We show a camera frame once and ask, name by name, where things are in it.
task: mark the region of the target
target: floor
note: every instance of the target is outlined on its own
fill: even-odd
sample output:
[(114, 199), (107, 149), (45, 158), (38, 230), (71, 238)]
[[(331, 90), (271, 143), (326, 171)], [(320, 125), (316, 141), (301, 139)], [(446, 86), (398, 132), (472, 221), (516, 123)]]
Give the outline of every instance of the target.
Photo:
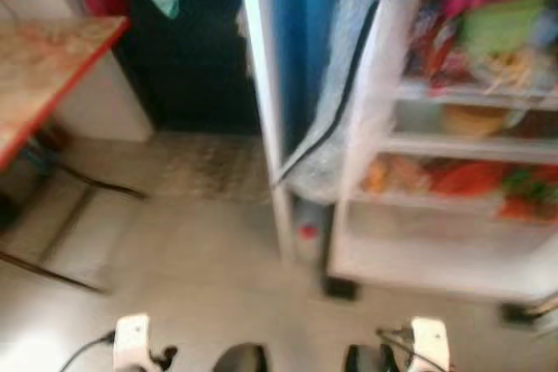
[[(143, 188), (145, 203), (99, 193), (51, 267), (110, 290), (82, 292), (0, 265), (0, 370), (53, 371), (121, 315), (152, 318), (153, 348), (179, 347), (172, 370), (209, 371), (231, 345), (267, 346), (274, 372), (341, 371), (351, 343), (377, 345), (377, 327), (416, 315), (442, 318), (458, 371), (556, 371), (558, 339), (500, 324), (496, 307), (441, 294), (364, 287), (356, 302), (321, 294), (316, 275), (279, 261), (266, 200), (203, 199), (168, 188), (183, 153), (179, 137), (149, 145), (82, 141), (67, 161), (107, 180)], [(32, 258), (78, 186), (58, 179), (6, 243)], [(73, 370), (111, 370), (95, 348)]]

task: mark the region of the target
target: open refrigerator door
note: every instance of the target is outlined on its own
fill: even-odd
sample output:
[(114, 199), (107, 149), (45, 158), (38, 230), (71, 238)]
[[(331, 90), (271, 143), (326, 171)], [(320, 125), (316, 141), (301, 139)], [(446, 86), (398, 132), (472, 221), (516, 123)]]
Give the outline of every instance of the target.
[(353, 89), (328, 273), (558, 291), (558, 0), (380, 0)]

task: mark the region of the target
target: doormat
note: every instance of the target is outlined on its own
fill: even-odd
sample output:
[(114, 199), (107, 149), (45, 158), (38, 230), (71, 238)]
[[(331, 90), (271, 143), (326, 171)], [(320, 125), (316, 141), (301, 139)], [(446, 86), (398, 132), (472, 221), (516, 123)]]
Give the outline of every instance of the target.
[(170, 134), (170, 152), (157, 194), (205, 200), (269, 202), (260, 137)]

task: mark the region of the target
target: wooden table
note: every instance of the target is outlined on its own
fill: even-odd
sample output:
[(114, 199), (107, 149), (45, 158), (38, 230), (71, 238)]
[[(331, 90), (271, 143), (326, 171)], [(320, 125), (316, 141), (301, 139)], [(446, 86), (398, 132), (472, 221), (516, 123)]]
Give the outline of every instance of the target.
[[(125, 17), (0, 22), (0, 170), (6, 168), (57, 103), (111, 49), (127, 27)], [(58, 281), (100, 291), (41, 267), (41, 261), (48, 259), (97, 188), (139, 199), (145, 195), (92, 179), (59, 161), (51, 163), (88, 187), (38, 264), (3, 251), (0, 260)]]

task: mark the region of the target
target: red table edge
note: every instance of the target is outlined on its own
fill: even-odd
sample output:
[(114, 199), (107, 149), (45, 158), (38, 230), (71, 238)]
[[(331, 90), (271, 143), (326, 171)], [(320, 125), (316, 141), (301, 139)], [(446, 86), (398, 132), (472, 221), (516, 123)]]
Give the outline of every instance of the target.
[(41, 124), (43, 124), (66, 93), (68, 93), (71, 88), (74, 87), (87, 73), (87, 71), (91, 69), (93, 65), (96, 64), (99, 59), (112, 48), (116, 41), (122, 37), (124, 32), (126, 32), (129, 27), (130, 20), (125, 17), (122, 20), (122, 24), (120, 24), (116, 31), (84, 61), (83, 65), (64, 83), (58, 93), (43, 105), (39, 112), (37, 112), (37, 116), (24, 124), (23, 128), (17, 133), (17, 136), (2, 150), (2, 155), (0, 155), (0, 171), (8, 166), (13, 157), (22, 148), (23, 144), (25, 144), (25, 141)]

